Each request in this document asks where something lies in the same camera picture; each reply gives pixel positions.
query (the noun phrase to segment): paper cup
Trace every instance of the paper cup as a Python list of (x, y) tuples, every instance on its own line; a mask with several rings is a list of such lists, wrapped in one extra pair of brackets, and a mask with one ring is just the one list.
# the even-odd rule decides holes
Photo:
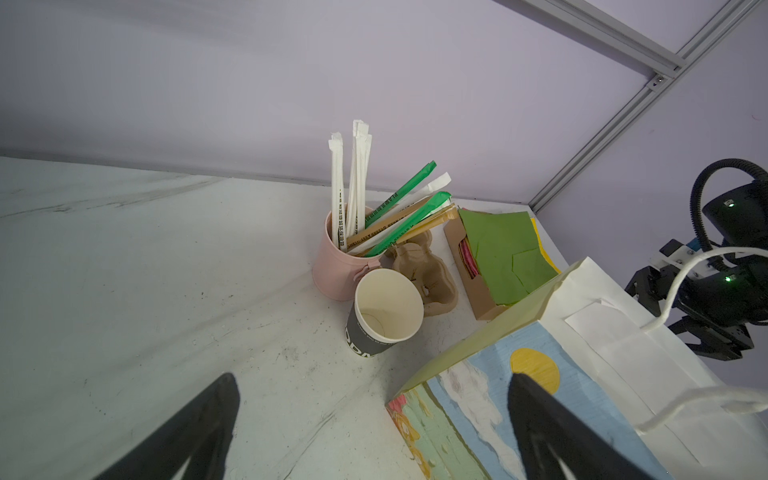
[(415, 335), (424, 320), (419, 291), (403, 274), (377, 269), (355, 290), (346, 321), (346, 342), (360, 356), (373, 356)]

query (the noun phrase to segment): green paper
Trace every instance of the green paper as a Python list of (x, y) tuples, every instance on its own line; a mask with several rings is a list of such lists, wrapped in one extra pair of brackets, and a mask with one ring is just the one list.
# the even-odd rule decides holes
[(541, 255), (527, 212), (483, 214), (460, 210), (459, 214), (469, 249), (497, 305), (517, 303), (557, 275)]
[(541, 255), (541, 251), (528, 250), (512, 256), (512, 272), (520, 279), (529, 293), (547, 283), (558, 273)]

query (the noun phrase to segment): pink cup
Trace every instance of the pink cup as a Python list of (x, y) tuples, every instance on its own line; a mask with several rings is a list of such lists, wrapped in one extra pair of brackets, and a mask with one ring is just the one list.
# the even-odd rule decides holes
[(320, 241), (312, 280), (323, 295), (334, 300), (351, 300), (360, 279), (381, 265), (376, 257), (355, 257), (336, 248), (331, 241), (331, 214), (326, 217), (326, 234)]

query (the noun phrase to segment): cardboard box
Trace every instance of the cardboard box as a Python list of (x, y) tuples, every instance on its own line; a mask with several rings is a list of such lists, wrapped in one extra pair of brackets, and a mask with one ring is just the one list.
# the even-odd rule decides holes
[(509, 305), (496, 305), (491, 297), (491, 290), (482, 279), (482, 275), (470, 278), (469, 271), (462, 260), (462, 254), (458, 245), (467, 237), (467, 230), (464, 230), (464, 224), (461, 218), (451, 220), (445, 224), (445, 238), (451, 247), (453, 260), (456, 262), (458, 274), (462, 278), (464, 290), (469, 297), (469, 304), (472, 306), (472, 312), (478, 320), (493, 320), (501, 312), (504, 312)]

